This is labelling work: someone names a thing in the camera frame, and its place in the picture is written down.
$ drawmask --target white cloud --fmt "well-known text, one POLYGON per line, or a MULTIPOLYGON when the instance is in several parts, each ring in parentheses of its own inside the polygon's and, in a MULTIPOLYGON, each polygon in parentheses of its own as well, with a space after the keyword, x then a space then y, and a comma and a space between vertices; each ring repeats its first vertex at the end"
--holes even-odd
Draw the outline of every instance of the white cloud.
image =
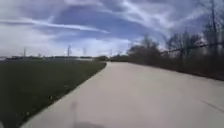
POLYGON ((172 34, 172 28, 183 26, 186 21, 194 20, 204 14, 204 12, 198 8, 189 10, 189 14, 183 16, 178 20, 173 20, 171 17, 175 16, 177 11, 176 6, 167 4, 166 2, 149 2, 149 1, 132 1, 122 0, 119 2, 120 7, 123 8, 121 12, 113 12, 106 7, 102 9, 104 12, 108 12, 118 16, 122 19, 141 24, 144 27, 152 29, 156 32, 162 33, 167 38, 172 34))
POLYGON ((52 41, 53 35, 25 26, 0 25, 0 55, 21 55, 27 48, 28 55, 63 55, 66 48, 52 41))
POLYGON ((119 38, 87 38, 75 40, 79 44, 73 44, 72 48, 78 49, 78 51, 86 51, 86 55, 89 56, 98 56, 98 55, 107 55, 110 56, 121 53, 126 53, 127 49, 130 47, 130 41, 127 39, 119 38))
POLYGON ((93 5, 102 6, 99 0, 65 0, 68 5, 93 5))
POLYGON ((28 18, 22 18, 20 20, 0 19, 0 23, 29 24, 29 25, 35 25, 35 26, 41 26, 41 27, 64 28, 64 29, 75 29, 75 30, 82 30, 82 31, 95 31, 95 32, 109 33, 107 31, 100 30, 91 26, 54 24, 54 23, 49 23, 47 21, 38 21, 38 20, 28 19, 28 18))
POLYGON ((18 11, 19 1, 0 0, 0 18, 12 19, 18 18, 21 12, 18 11))

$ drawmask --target concrete path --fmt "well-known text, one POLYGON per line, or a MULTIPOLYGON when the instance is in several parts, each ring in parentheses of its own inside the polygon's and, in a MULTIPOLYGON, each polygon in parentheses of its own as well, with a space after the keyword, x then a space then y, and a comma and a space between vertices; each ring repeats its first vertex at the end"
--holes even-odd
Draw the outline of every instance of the concrete path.
POLYGON ((224 82, 109 63, 22 128, 224 128, 224 82))

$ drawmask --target utility pole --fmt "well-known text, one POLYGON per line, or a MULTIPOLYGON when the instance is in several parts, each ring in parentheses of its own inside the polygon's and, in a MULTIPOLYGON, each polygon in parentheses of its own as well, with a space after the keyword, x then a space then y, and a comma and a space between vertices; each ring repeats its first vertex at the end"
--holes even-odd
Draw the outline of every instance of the utility pole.
POLYGON ((83 50, 83 56, 86 56, 86 48, 82 48, 83 50))
POLYGON ((26 47, 23 49, 23 57, 26 57, 26 47))
POLYGON ((69 57, 71 55, 71 45, 68 46, 68 49, 67 49, 67 56, 69 57))

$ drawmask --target tree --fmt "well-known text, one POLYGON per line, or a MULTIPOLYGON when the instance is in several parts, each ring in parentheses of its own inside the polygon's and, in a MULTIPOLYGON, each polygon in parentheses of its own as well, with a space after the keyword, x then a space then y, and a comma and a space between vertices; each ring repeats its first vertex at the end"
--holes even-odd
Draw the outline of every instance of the tree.
POLYGON ((218 43, 220 42, 220 28, 221 28, 221 10, 219 9, 218 0, 200 0, 200 5, 205 9, 208 14, 208 21, 205 25, 204 35, 208 41, 209 52, 211 58, 214 59, 218 55, 218 43))
POLYGON ((132 46, 128 55, 138 63, 155 64, 160 58, 158 44, 146 35, 139 45, 132 46))

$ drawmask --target blue sky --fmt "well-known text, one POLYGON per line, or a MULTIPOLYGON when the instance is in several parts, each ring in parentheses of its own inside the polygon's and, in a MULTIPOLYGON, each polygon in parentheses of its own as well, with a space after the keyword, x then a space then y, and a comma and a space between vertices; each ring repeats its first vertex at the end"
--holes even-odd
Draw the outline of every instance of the blue sky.
POLYGON ((0 56, 125 53, 144 34, 163 47, 203 14, 195 0, 0 0, 0 56))

